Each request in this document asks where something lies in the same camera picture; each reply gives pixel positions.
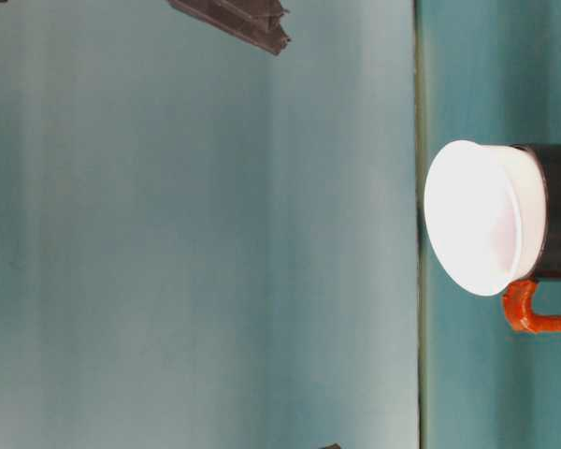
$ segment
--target black mug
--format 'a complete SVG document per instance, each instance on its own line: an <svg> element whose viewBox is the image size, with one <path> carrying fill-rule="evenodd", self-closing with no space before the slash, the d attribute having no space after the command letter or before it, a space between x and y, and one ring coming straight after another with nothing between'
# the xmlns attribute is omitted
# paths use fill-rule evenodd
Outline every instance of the black mug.
<svg viewBox="0 0 561 449"><path fill-rule="evenodd" d="M456 283L481 296L506 290L517 331L561 332L561 315L532 312L539 280L561 280L561 145L446 145L428 172L424 215Z"/></svg>

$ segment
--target mug handle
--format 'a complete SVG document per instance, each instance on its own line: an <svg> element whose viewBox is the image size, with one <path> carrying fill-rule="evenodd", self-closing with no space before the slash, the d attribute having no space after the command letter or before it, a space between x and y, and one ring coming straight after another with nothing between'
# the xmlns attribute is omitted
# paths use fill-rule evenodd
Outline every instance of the mug handle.
<svg viewBox="0 0 561 449"><path fill-rule="evenodd" d="M517 332L561 332L561 315L538 315L532 311L532 297L538 286L537 281L529 279L512 282L503 295L505 317Z"/></svg>

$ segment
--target teal surface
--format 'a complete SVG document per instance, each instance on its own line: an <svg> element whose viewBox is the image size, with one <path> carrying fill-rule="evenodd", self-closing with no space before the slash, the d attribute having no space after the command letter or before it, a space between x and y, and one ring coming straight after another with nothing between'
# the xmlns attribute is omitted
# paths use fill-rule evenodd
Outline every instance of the teal surface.
<svg viewBox="0 0 561 449"><path fill-rule="evenodd" d="M0 448L265 447L268 66L164 0L0 5Z"/></svg>
<svg viewBox="0 0 561 449"><path fill-rule="evenodd" d="M417 448L412 4L286 6L269 447Z"/></svg>
<svg viewBox="0 0 561 449"><path fill-rule="evenodd" d="M413 9L0 5L0 448L418 443Z"/></svg>
<svg viewBox="0 0 561 449"><path fill-rule="evenodd" d="M448 141L561 143L561 1L421 0L421 174ZM512 333L423 245L423 444L561 448L561 335ZM542 312L561 312L561 283Z"/></svg>

